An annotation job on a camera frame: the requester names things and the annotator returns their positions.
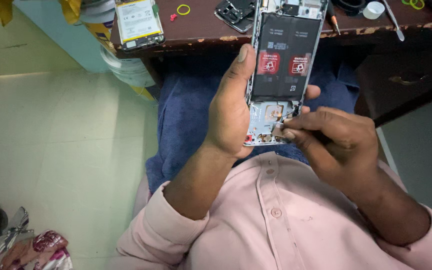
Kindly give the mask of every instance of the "tile floor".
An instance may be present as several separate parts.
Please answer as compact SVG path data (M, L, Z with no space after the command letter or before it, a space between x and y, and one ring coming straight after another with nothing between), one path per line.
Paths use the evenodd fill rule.
M0 76L0 207L69 240L78 270L104 269L132 218L157 108L111 73Z

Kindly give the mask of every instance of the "yellow rubber band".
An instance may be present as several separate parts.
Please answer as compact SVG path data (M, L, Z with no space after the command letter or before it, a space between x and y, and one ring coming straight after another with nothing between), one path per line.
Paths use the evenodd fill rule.
M187 7L188 8L188 11L187 12L185 12L185 13L181 13L180 12L180 8L181 7ZM190 11L191 11L191 8L188 6L188 5L179 5L178 7L177 7L177 14L179 14L179 15L186 15L186 14L188 14Z

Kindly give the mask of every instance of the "disassembled smartphone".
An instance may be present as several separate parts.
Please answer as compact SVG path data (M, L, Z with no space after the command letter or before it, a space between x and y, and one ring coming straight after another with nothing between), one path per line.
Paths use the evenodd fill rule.
M257 1L256 70L246 89L250 121L245 145L288 143L282 137L283 120L301 113L327 1Z
M214 15L240 33L253 26L256 0L223 0L214 9Z
M116 0L117 24L123 52L163 44L163 27L154 0Z

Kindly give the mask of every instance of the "spare phone battery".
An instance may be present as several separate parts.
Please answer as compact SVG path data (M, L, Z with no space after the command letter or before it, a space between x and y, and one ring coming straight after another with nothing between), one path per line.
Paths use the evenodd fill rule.
M321 20L263 13L252 101L301 101Z
M116 6L119 36L125 49L140 47L162 35L151 0L125 2Z

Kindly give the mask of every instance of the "person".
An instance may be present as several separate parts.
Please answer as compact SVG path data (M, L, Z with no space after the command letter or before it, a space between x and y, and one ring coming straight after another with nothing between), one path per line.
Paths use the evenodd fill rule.
M110 269L432 270L432 209L378 161L374 122L320 107L284 122L307 157L248 156L242 46L209 107L209 129L117 243ZM319 89L308 86L307 97ZM330 139L323 144L315 137Z

